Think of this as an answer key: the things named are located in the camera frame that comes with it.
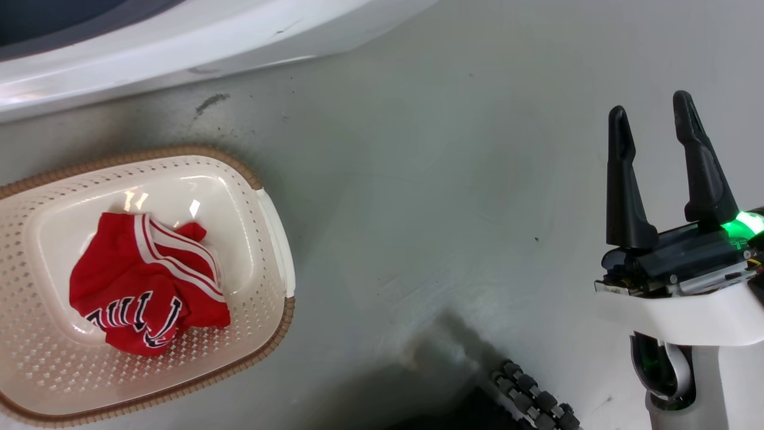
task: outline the white appliance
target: white appliance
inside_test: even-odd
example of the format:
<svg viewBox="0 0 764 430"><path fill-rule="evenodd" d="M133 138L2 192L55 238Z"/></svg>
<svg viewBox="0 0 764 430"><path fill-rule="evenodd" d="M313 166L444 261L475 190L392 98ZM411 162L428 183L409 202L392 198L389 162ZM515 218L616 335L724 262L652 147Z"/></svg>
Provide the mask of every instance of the white appliance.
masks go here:
<svg viewBox="0 0 764 430"><path fill-rule="evenodd" d="M0 122L337 54L437 0L186 0L41 54L0 61Z"/></svg>

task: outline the washing machine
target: washing machine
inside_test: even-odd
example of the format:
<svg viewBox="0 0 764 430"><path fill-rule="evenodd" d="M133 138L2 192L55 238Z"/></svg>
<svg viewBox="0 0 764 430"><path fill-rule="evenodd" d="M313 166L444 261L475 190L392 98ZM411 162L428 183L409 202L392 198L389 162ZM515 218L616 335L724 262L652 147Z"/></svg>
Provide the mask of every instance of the washing machine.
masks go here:
<svg viewBox="0 0 764 430"><path fill-rule="evenodd" d="M0 0L0 122L354 49L437 0Z"/></svg>

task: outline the black cable chain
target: black cable chain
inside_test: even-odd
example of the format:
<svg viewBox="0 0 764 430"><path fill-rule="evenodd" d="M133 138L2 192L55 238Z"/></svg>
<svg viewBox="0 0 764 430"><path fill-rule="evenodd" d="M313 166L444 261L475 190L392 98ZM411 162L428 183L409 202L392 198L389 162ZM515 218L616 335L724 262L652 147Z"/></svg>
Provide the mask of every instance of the black cable chain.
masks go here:
<svg viewBox="0 0 764 430"><path fill-rule="evenodd" d="M507 360L490 378L538 430L581 430L573 408L568 403L558 404L552 394L541 391L536 381L512 360Z"/></svg>

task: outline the gray floor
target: gray floor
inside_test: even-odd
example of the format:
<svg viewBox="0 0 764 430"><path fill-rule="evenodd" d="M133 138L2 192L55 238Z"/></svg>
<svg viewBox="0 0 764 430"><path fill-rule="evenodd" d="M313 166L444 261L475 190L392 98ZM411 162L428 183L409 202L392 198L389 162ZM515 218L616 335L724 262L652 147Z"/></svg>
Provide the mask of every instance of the gray floor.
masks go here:
<svg viewBox="0 0 764 430"><path fill-rule="evenodd" d="M260 173L290 238L297 309L274 355L87 428L379 428L504 356L586 428L647 428L627 332L590 302L607 112L630 114L659 229L687 199L677 89L695 95L740 206L758 206L764 30L749 2L617 3L442 0L350 54L0 125L3 182L219 145ZM197 115L215 94L230 98Z"/></svg>

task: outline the green led light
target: green led light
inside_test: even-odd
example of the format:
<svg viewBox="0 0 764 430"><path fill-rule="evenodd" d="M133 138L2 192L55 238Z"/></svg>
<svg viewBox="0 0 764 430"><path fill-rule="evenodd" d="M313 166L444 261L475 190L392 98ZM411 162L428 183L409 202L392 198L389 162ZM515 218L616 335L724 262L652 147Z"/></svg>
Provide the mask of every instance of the green led light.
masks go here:
<svg viewBox="0 0 764 430"><path fill-rule="evenodd" d="M722 228L727 231L730 243L742 249L748 239L764 231L764 217L755 213L740 212L734 221L722 224Z"/></svg>

